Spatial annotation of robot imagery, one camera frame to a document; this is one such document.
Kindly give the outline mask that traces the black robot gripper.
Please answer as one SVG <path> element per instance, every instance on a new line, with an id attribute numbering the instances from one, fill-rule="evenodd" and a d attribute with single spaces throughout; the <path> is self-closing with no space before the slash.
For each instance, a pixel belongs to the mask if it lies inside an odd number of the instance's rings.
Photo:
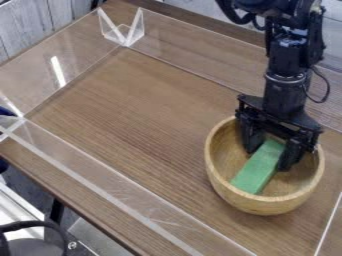
<path id="1" fill-rule="evenodd" d="M 304 71 L 288 77 L 266 72 L 265 79 L 262 97 L 238 96 L 242 144 L 251 154 L 263 144 L 267 133 L 284 139 L 286 145 L 277 169 L 286 172 L 301 161 L 305 152 L 314 151 L 322 133 L 322 126 L 305 110 L 312 72 Z"/>

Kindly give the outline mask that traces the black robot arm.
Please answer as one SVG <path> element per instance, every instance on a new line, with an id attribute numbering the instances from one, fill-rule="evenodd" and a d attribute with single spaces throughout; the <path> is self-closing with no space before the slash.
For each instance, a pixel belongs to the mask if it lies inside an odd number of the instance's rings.
<path id="1" fill-rule="evenodd" d="M 265 32 L 269 66 L 261 97 L 238 96 L 237 119 L 245 150 L 253 153 L 269 134 L 284 139 L 277 169 L 286 171 L 316 150 L 322 126 L 306 113 L 312 76 L 324 59 L 322 0 L 215 0 L 237 24 Z"/>

